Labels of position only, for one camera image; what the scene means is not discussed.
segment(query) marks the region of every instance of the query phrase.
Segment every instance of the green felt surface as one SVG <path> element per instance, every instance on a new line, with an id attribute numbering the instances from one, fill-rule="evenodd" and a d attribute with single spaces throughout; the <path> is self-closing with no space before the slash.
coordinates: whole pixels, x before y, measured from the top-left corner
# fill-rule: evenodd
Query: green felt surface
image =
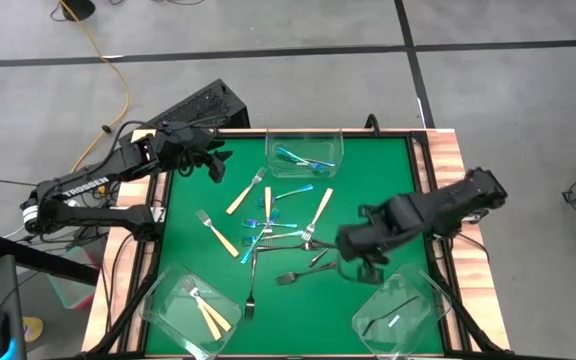
<path id="1" fill-rule="evenodd" d="M 279 179 L 270 173 L 253 188 L 233 215 L 226 208 L 264 166 L 264 139 L 228 139 L 224 150 L 233 150 L 220 184 L 208 180 L 206 169 L 195 170 L 189 178 L 175 174 L 170 191 L 169 210 L 161 255 L 160 270 L 181 264 L 196 273 L 243 309 L 250 290 L 250 263 L 239 262 L 246 248 L 242 236 L 259 230 L 241 226 L 242 220 L 261 220 L 263 210 L 256 199 L 264 186 L 274 195 L 311 183 L 314 190 L 281 199 L 274 207 L 281 211 L 278 222 L 305 226 L 312 220 L 319 202 L 330 187 L 334 193 L 316 226 L 314 238 L 333 242 L 341 224 L 363 222 L 357 207 L 379 204 L 398 193 L 414 191 L 408 149 L 404 139 L 345 139 L 345 157 L 332 179 Z M 204 209 L 213 224 L 240 250 L 234 259 L 195 212 Z M 275 228 L 275 233 L 292 231 Z M 299 244 L 299 239 L 276 240 L 274 245 Z M 389 276 L 401 264 L 414 264 L 427 270 L 423 241 L 418 238 L 393 254 L 386 269 Z M 376 288 L 342 279 L 334 270 L 313 274 L 289 286 L 277 286 L 275 278 L 290 271 L 308 270 L 315 252 L 284 250 L 262 253 L 255 278 L 256 309 L 252 321 L 243 320 L 223 354 L 369 354 L 351 319 Z M 319 264 L 336 260 L 331 251 Z M 415 353 L 441 353 L 439 329 L 419 343 Z M 186 354 L 187 352 L 156 326 L 150 327 L 146 353 L 149 355 Z"/>

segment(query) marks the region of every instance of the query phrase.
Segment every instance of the black stand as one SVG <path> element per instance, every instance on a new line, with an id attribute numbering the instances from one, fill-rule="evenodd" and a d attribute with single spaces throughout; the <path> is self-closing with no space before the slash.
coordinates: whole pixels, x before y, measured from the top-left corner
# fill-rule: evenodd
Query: black stand
<path id="1" fill-rule="evenodd" d="M 99 270 L 0 237 L 0 257 L 12 255 L 19 266 L 52 276 L 97 285 Z"/>

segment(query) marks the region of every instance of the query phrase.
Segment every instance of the gray concrete floor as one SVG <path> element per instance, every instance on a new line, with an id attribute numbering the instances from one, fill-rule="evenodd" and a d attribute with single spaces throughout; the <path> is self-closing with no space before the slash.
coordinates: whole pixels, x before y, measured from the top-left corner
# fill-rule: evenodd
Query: gray concrete floor
<path id="1" fill-rule="evenodd" d="M 390 0 L 206 0 L 197 6 L 95 2 L 86 24 L 105 54 L 332 45 L 400 45 Z M 405 0 L 416 44 L 576 39 L 572 0 Z M 48 14 L 54 0 L 0 0 L 0 59 L 93 56 L 84 34 Z M 576 358 L 576 215 L 560 192 L 576 179 L 576 48 L 420 53 L 438 127 L 456 128 L 468 166 L 494 171 L 509 201 L 483 224 L 511 345 Z M 419 127 L 405 54 L 120 64 L 127 119 L 149 119 L 222 78 L 255 127 Z M 67 172 L 123 105 L 105 65 L 0 68 L 0 178 Z M 99 159 L 105 140 L 90 161 Z M 28 189 L 0 185 L 0 234 L 21 224 Z M 38 276 L 22 289 L 46 339 L 31 358 L 77 351 L 87 314 L 60 309 Z"/>

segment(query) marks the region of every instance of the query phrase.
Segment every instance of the transparent plastic bin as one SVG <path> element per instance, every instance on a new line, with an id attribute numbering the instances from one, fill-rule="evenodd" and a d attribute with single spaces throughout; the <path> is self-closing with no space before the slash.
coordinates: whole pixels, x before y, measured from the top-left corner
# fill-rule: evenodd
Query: transparent plastic bin
<path id="1" fill-rule="evenodd" d="M 377 358 L 406 359 L 450 309 L 428 274 L 403 265 L 357 311 L 352 327 Z"/>
<path id="2" fill-rule="evenodd" d="M 63 258 L 80 264 L 94 264 L 94 259 L 86 250 L 75 246 L 65 253 Z M 95 287 L 80 282 L 66 280 L 48 275 L 48 280 L 57 293 L 61 304 L 69 310 L 82 310 L 92 304 L 95 295 Z"/>
<path id="3" fill-rule="evenodd" d="M 343 160 L 341 129 L 321 133 L 266 133 L 266 162 L 275 177 L 331 178 Z"/>
<path id="4" fill-rule="evenodd" d="M 184 288 L 183 281 L 188 279 L 194 281 L 199 296 L 231 326 L 227 331 L 215 321 L 221 336 L 218 340 L 211 333 L 197 300 Z M 215 358 L 226 346 L 241 319 L 241 308 L 187 268 L 170 266 L 146 293 L 140 315 L 195 358 L 204 360 Z"/>

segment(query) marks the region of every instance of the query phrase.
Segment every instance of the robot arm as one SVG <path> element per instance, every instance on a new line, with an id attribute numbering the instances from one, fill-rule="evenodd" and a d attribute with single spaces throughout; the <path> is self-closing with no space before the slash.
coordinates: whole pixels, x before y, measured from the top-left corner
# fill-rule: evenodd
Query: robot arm
<path id="1" fill-rule="evenodd" d="M 157 224 L 146 205 L 120 210 L 79 208 L 66 202 L 115 181 L 132 181 L 176 169 L 189 175 L 202 165 L 208 167 L 214 182 L 220 182 L 225 173 L 224 161 L 232 153 L 214 150 L 223 142 L 213 141 L 213 136 L 206 128 L 183 124 L 175 129 L 166 125 L 157 129 L 154 136 L 149 134 L 111 151 L 97 164 L 43 181 L 21 204 L 25 228 L 31 234 L 43 235 L 64 226 L 122 226 L 136 240 L 154 240 Z"/>
<path id="2" fill-rule="evenodd" d="M 505 203 L 507 193 L 489 170 L 469 170 L 463 180 L 430 193 L 397 195 L 379 206 L 362 206 L 367 224 L 339 228 L 336 242 L 346 261 L 384 264 L 384 253 L 421 233 L 456 235 L 462 220 Z"/>

